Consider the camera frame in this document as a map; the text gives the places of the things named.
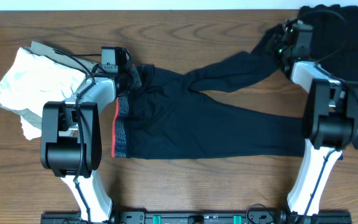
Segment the black leggings with red waistband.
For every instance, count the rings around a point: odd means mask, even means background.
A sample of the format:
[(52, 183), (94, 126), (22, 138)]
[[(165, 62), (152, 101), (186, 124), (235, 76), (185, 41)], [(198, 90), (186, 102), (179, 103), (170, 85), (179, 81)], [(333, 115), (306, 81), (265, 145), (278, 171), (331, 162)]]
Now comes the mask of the black leggings with red waistband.
[(112, 124), (114, 158), (210, 159), (304, 154), (301, 119), (220, 103), (207, 91), (231, 93), (277, 71), (263, 51), (283, 32), (269, 29), (252, 52), (184, 75), (153, 65), (138, 66), (142, 86), (116, 101)]

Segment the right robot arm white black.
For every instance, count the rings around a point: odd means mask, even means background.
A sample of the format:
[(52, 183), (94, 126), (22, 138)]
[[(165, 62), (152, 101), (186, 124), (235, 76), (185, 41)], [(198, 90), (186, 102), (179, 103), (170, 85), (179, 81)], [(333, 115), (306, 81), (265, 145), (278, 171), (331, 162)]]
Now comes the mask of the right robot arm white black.
[(308, 93), (302, 119), (305, 154), (287, 197), (299, 222), (317, 217), (329, 175), (343, 150), (358, 137), (358, 87), (335, 77), (310, 59), (313, 26), (287, 20), (270, 47), (282, 72)]

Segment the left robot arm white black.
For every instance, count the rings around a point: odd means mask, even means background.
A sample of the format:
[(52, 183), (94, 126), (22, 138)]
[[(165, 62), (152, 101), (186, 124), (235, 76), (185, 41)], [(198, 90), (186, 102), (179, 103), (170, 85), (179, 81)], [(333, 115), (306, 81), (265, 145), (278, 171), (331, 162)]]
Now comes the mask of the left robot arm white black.
[(79, 212), (44, 213), (41, 223), (112, 223), (113, 200), (99, 175), (102, 156), (99, 114), (110, 103), (139, 88), (129, 51), (102, 47), (101, 62), (85, 68), (73, 96), (48, 101), (42, 111), (40, 160), (70, 188)]

